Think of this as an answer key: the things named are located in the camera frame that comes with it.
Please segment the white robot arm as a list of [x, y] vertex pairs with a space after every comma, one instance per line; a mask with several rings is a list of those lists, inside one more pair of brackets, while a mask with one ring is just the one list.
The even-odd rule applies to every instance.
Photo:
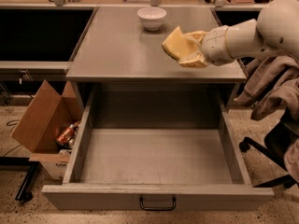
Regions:
[[221, 66], [244, 57], [289, 55], [299, 60], [299, 0], [273, 0], [257, 20], [212, 29], [201, 41], [186, 38], [196, 50], [178, 61], [183, 67]]

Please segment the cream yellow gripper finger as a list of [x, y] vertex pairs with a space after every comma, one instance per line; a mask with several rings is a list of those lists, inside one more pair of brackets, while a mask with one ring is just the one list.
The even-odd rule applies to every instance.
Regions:
[[189, 43], [193, 44], [201, 44], [204, 37], [207, 35], [207, 32], [205, 31], [195, 31], [185, 34], [185, 38]]
[[194, 52], [189, 56], [182, 58], [178, 63], [183, 67], [188, 68], [205, 68], [208, 66], [208, 62], [202, 53]]

